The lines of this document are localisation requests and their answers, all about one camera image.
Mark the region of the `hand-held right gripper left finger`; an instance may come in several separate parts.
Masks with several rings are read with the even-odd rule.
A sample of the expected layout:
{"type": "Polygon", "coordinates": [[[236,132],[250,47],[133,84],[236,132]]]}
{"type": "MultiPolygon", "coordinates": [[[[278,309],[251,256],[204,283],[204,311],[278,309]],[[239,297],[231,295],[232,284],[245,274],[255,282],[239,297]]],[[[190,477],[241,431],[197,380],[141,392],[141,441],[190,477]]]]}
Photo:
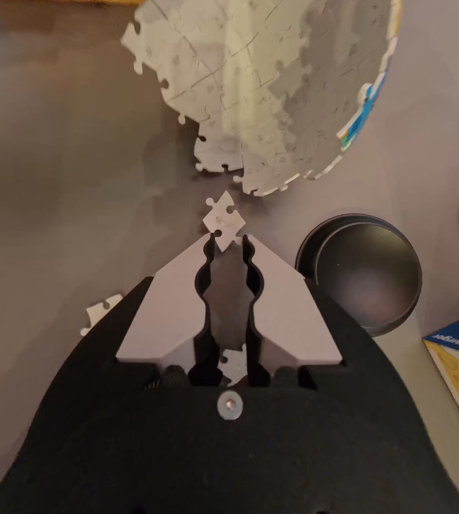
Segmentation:
{"type": "Polygon", "coordinates": [[[214,251],[215,236],[204,235],[149,279],[118,361],[153,364],[160,372],[178,366],[192,385],[220,384],[220,348],[204,297],[214,251]]]}

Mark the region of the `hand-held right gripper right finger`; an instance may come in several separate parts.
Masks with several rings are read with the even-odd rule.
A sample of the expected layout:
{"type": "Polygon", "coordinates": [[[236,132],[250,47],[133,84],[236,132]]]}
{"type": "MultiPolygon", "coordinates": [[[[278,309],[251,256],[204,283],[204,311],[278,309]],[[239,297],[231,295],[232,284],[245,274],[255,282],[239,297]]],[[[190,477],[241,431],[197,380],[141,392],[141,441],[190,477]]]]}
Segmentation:
{"type": "Polygon", "coordinates": [[[303,275],[253,235],[243,237],[243,260],[253,295],[246,328],[249,384],[267,386],[281,368],[341,364],[303,275]]]}

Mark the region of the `white puzzle piece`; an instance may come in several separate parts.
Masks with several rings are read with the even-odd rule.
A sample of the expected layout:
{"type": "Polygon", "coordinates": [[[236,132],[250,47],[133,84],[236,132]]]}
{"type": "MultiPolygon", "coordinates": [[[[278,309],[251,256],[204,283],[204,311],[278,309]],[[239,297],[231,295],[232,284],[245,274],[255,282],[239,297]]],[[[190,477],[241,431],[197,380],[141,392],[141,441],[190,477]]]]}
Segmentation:
{"type": "Polygon", "coordinates": [[[80,330],[80,336],[85,337],[89,331],[110,312],[121,300],[123,295],[120,293],[114,294],[104,300],[91,305],[85,309],[86,315],[89,319],[89,324],[80,330]]]}
{"type": "Polygon", "coordinates": [[[232,387],[244,379],[247,376],[246,344],[240,350],[221,350],[218,369],[222,372],[223,387],[232,387]]]}
{"type": "Polygon", "coordinates": [[[229,192],[225,191],[218,201],[209,197],[205,203],[211,211],[203,218],[203,223],[209,232],[221,232],[219,236],[215,236],[219,250],[225,252],[232,243],[241,245],[242,238],[238,236],[238,232],[244,228],[246,222],[237,210],[228,212],[227,209],[234,206],[229,192]]]}

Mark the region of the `partly built puzzle ball shell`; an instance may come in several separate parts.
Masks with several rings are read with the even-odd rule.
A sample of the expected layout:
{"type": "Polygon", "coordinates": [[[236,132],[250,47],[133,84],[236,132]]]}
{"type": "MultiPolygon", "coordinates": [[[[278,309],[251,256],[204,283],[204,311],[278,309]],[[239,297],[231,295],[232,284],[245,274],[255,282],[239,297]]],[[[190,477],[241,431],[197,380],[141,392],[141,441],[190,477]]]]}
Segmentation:
{"type": "Polygon", "coordinates": [[[245,194],[317,180],[355,141],[398,41],[402,1],[144,1],[121,44],[199,125],[196,169],[245,194]]]}

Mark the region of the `black round ball stand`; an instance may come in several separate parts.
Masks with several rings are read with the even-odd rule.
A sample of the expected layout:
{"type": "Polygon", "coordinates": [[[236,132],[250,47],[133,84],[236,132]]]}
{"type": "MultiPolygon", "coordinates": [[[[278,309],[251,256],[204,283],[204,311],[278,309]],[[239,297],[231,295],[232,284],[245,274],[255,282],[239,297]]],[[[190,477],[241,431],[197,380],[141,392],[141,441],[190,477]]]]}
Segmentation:
{"type": "Polygon", "coordinates": [[[295,268],[371,337],[402,325],[423,287],[419,257],[406,236],[363,213],[337,215],[315,227],[299,247],[295,268]]]}

